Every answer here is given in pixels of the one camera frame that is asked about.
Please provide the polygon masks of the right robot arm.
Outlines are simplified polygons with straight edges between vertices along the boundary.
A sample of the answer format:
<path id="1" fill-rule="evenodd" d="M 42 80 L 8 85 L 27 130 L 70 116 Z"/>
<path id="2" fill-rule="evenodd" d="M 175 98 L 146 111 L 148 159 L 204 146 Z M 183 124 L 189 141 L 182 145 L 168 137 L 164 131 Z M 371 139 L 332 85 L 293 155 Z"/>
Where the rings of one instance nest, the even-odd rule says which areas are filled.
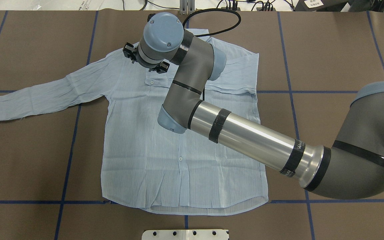
<path id="1" fill-rule="evenodd" d="M 208 102 L 205 84 L 220 79 L 226 54 L 184 29 L 169 12 L 150 14 L 133 59 L 159 74 L 178 70 L 158 124 L 194 131 L 299 181 L 317 195 L 361 199 L 384 192 L 384 81 L 358 91 L 332 147 L 311 146 Z"/>

